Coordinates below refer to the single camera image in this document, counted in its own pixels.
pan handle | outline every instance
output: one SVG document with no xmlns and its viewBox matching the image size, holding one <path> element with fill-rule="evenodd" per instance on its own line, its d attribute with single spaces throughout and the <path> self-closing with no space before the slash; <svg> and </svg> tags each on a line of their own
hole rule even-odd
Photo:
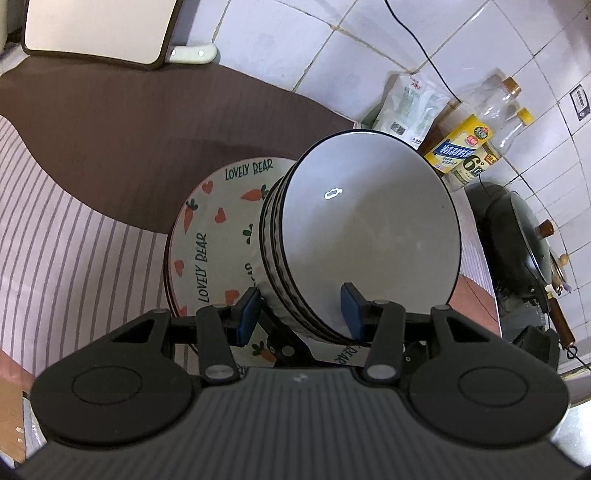
<svg viewBox="0 0 591 480">
<path fill-rule="evenodd" d="M 552 297 L 548 299 L 548 304 L 550 305 L 548 316 L 554 324 L 554 328 L 558 334 L 558 339 L 560 340 L 562 349 L 566 350 L 568 347 L 574 345 L 575 339 L 573 332 L 570 330 L 569 324 L 566 323 L 566 318 L 564 318 L 564 314 L 562 313 L 562 309 L 558 304 L 558 300 Z"/>
</svg>

chopping board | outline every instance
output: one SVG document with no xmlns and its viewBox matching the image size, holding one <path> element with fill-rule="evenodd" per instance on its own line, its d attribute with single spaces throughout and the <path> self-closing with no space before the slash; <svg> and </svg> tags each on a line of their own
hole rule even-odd
<svg viewBox="0 0 591 480">
<path fill-rule="evenodd" d="M 182 0 L 28 0 L 23 49 L 146 69 L 164 63 Z"/>
</svg>

bottle cap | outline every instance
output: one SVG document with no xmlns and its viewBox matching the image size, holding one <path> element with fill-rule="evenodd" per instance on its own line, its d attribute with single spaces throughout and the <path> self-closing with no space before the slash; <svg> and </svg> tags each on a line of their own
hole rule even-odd
<svg viewBox="0 0 591 480">
<path fill-rule="evenodd" d="M 509 94 L 513 98 L 521 93 L 521 87 L 513 79 L 513 77 L 507 77 L 505 80 L 503 80 L 503 85 L 505 85 L 505 88 L 509 90 Z"/>
<path fill-rule="evenodd" d="M 522 108 L 517 112 L 517 116 L 521 119 L 521 121 L 526 125 L 531 125 L 534 123 L 534 117 L 529 113 L 527 108 Z"/>
</svg>

white knife handle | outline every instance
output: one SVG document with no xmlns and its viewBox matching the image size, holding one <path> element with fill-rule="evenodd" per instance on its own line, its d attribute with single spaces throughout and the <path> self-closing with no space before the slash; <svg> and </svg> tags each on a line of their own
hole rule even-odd
<svg viewBox="0 0 591 480">
<path fill-rule="evenodd" d="M 217 48 L 213 43 L 196 46 L 176 46 L 168 58 L 169 63 L 203 64 L 211 62 L 217 55 Z"/>
</svg>

ceramic plate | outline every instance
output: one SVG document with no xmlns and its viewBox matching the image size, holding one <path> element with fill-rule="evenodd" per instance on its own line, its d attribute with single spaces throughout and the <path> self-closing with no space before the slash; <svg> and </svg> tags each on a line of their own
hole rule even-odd
<svg viewBox="0 0 591 480">
<path fill-rule="evenodd" d="M 269 189 L 293 164 L 268 157 L 236 162 L 210 175 L 192 192 L 169 241 L 167 284 L 176 315 L 194 315 L 214 303 L 233 305 L 254 286 L 252 227 Z M 239 364 L 274 362 L 266 338 L 257 325 L 248 346 L 232 348 Z"/>
</svg>

